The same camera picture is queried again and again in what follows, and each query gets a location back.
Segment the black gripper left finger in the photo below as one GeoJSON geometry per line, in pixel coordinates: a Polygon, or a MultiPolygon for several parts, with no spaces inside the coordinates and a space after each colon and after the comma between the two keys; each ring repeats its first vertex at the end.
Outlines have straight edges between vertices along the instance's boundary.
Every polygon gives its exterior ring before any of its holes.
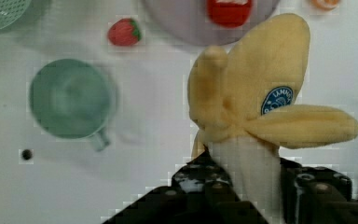
{"type": "Polygon", "coordinates": [[[231,178],[205,151],[102,224],[268,224],[239,198],[231,178]]]}

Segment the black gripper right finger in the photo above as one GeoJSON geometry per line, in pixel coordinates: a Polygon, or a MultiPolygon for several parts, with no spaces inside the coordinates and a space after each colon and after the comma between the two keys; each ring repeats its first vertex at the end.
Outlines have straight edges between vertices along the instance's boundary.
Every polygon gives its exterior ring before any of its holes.
{"type": "Polygon", "coordinates": [[[281,186],[287,224],[358,224],[352,181],[340,172],[281,158],[281,186]]]}

